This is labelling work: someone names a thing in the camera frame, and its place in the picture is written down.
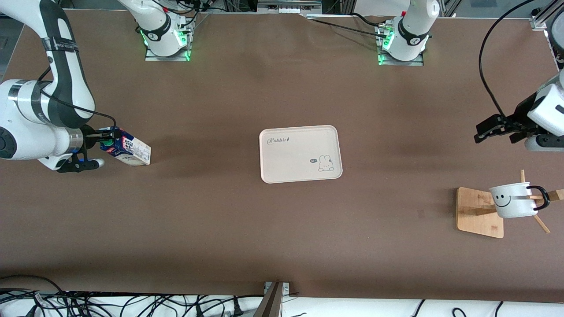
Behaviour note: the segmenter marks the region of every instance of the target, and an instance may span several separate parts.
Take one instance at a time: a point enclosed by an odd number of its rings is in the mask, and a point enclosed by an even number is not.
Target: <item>wooden base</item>
[[[494,203],[489,192],[460,187],[456,191],[456,227],[495,238],[503,238],[503,219],[495,209],[484,208]]]

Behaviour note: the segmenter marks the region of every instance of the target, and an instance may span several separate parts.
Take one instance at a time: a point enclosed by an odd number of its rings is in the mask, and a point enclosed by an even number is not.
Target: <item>bunny illustration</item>
[[[330,171],[334,170],[333,161],[329,155],[321,155],[319,157],[319,170],[318,171]]]

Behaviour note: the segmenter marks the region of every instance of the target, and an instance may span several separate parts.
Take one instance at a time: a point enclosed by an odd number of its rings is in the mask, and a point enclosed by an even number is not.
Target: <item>mug handle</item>
[[[548,207],[548,205],[550,204],[550,198],[548,198],[548,193],[544,188],[542,188],[540,186],[536,186],[536,185],[530,185],[530,186],[527,186],[527,189],[528,190],[530,190],[530,189],[539,190],[540,194],[543,196],[543,200],[544,200],[543,204],[541,206],[537,207],[537,208],[533,208],[534,211],[538,211],[538,210],[545,209],[546,207]]]

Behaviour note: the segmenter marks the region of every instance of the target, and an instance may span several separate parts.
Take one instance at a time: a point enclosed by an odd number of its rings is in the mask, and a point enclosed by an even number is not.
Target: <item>brown tabletop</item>
[[[99,150],[106,166],[80,174],[0,162],[0,273],[77,290],[243,294],[279,279],[301,296],[564,301],[564,205],[541,212],[549,235],[531,217],[506,220],[503,239],[455,227],[457,187],[519,169],[564,187],[563,154],[474,144],[495,113],[478,74],[493,20],[439,19],[425,66],[391,67],[371,36],[298,15],[213,15],[186,63],[145,62],[128,12],[68,15],[97,110],[152,146],[152,164]],[[26,28],[5,79],[46,66]],[[507,20],[484,72],[512,113],[557,70],[543,33]],[[259,133],[311,125],[337,128],[342,177],[265,184]]]

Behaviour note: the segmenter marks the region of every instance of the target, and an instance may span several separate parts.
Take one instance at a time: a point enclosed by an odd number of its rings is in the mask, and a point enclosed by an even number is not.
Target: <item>smiley face mug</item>
[[[543,204],[536,206],[535,200],[528,199],[532,195],[531,189],[540,191]],[[548,207],[550,200],[547,191],[540,186],[530,185],[529,182],[501,185],[490,188],[497,214],[501,218],[517,218],[536,215],[541,209]]]

